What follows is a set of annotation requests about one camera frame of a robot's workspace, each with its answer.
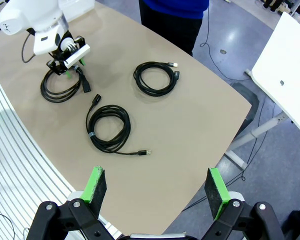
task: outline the striped metal panel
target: striped metal panel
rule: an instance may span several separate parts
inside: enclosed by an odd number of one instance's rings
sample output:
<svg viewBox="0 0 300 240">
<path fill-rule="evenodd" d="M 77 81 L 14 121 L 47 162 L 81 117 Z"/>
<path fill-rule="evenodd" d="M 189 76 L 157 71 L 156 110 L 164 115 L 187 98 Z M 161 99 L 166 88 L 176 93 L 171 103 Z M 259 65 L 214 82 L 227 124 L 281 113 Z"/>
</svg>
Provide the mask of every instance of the striped metal panel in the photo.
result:
<svg viewBox="0 0 300 240">
<path fill-rule="evenodd" d="M 63 204 L 75 189 L 31 137 L 0 85 L 0 213 L 9 217 L 15 239 L 24 239 L 41 202 Z M 117 239 L 121 232 L 99 219 Z M 13 239 L 11 223 L 0 216 L 0 240 Z M 67 239 L 82 239 L 71 232 Z"/>
</svg>

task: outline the blue sweater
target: blue sweater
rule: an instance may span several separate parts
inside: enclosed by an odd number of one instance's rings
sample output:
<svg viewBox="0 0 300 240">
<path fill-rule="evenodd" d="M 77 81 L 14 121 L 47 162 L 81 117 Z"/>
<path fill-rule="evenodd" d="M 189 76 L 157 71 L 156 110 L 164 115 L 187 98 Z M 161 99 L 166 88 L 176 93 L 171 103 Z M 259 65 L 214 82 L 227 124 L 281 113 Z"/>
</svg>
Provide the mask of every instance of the blue sweater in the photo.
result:
<svg viewBox="0 0 300 240">
<path fill-rule="evenodd" d="M 151 9 L 187 19 L 202 19 L 209 0 L 143 0 Z"/>
</svg>

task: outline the black pants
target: black pants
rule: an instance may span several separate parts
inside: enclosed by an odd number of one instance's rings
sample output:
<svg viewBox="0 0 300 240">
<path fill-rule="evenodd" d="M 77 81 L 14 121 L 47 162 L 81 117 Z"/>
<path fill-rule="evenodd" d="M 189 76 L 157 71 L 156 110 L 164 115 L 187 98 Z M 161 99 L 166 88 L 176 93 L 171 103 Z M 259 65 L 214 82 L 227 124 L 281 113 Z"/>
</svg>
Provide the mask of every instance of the black pants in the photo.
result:
<svg viewBox="0 0 300 240">
<path fill-rule="evenodd" d="M 274 12 L 281 4 L 283 0 L 276 0 L 274 4 L 271 6 L 271 11 Z M 272 0 L 266 0 L 263 4 L 265 8 L 269 7 L 270 4 L 272 3 Z"/>
<path fill-rule="evenodd" d="M 139 7 L 143 26 L 192 56 L 202 19 L 183 18 L 161 13 L 152 10 L 143 0 L 139 0 Z"/>
<path fill-rule="evenodd" d="M 286 235 L 292 231 L 292 240 L 300 235 L 300 211 L 292 211 L 288 219 L 282 225 L 282 231 Z"/>
</svg>

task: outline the brown table surface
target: brown table surface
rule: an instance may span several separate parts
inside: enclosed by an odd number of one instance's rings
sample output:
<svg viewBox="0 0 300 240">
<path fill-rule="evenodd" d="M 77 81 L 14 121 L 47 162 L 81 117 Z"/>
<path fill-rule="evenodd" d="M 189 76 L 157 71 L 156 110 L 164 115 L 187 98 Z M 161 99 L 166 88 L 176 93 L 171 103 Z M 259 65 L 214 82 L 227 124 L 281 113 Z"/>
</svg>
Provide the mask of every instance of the brown table surface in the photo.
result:
<svg viewBox="0 0 300 240">
<path fill-rule="evenodd" d="M 206 179 L 207 170 L 223 156 L 250 104 L 200 62 L 130 18 L 100 4 L 69 24 L 91 47 L 83 67 L 92 91 L 82 88 L 70 100 L 56 104 L 40 94 L 49 70 L 48 54 L 21 61 L 27 33 L 0 32 L 0 83 L 22 122 L 54 166 L 76 190 L 83 190 L 94 166 L 105 169 L 107 192 L 101 215 L 124 234 L 161 234 Z M 31 56 L 33 37 L 26 45 Z M 174 90 L 163 97 L 143 94 L 133 72 L 148 62 L 174 62 L 180 71 Z M 144 74 L 160 87 L 168 77 L 159 70 Z M 51 77 L 51 90 L 64 90 L 77 81 Z M 127 110 L 131 134 L 123 152 L 152 150 L 147 156 L 107 154 L 96 149 L 85 127 L 91 101 L 96 107 L 115 104 Z M 96 127 L 103 139 L 122 124 L 101 119 Z"/>
</svg>

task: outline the bolt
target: bolt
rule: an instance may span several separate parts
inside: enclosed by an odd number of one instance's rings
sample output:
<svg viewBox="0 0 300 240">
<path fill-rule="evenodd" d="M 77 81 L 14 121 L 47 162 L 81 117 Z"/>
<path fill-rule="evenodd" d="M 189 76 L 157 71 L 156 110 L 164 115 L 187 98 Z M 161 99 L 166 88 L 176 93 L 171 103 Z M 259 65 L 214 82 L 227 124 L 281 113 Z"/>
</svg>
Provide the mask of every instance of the bolt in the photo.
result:
<svg viewBox="0 0 300 240">
<path fill-rule="evenodd" d="M 73 204 L 73 206 L 74 206 L 75 208 L 80 207 L 80 202 L 75 201 L 74 204 Z"/>
<path fill-rule="evenodd" d="M 240 206 L 240 202 L 238 202 L 238 201 L 234 201 L 233 203 L 232 203 L 232 205 L 234 206 L 234 207 L 239 207 Z"/>
<path fill-rule="evenodd" d="M 52 209 L 52 205 L 51 205 L 51 204 L 47 205 L 47 206 L 45 207 L 45 209 L 47 209 L 47 210 Z"/>
<path fill-rule="evenodd" d="M 259 208 L 260 208 L 261 210 L 265 210 L 265 209 L 266 209 L 266 205 L 260 204 L 260 205 L 259 205 Z"/>
</svg>

